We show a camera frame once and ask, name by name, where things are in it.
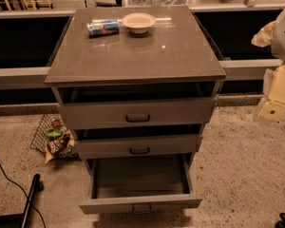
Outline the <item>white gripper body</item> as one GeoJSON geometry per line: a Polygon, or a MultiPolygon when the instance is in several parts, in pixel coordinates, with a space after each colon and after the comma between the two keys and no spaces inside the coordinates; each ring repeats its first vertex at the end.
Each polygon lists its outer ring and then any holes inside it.
{"type": "Polygon", "coordinates": [[[265,70],[263,93],[270,103],[285,107],[285,63],[275,70],[265,70]]]}

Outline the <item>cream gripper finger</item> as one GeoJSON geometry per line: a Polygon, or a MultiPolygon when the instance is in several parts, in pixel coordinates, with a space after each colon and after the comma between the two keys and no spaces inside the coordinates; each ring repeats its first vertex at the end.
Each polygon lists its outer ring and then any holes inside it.
{"type": "Polygon", "coordinates": [[[262,122],[277,122],[284,115],[284,106],[261,99],[256,107],[254,118],[262,122]]]}
{"type": "Polygon", "coordinates": [[[274,25],[275,21],[265,25],[257,34],[254,35],[251,43],[260,48],[269,46],[272,43],[274,25]]]}

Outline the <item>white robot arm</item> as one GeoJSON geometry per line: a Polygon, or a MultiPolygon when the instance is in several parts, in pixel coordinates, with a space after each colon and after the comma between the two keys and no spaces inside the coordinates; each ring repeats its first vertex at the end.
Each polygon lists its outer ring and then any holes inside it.
{"type": "Polygon", "coordinates": [[[251,43],[260,48],[270,46],[272,54],[282,61],[277,69],[265,70],[263,97],[256,108],[262,121],[276,122],[285,114],[285,9],[255,34],[251,43]]]}

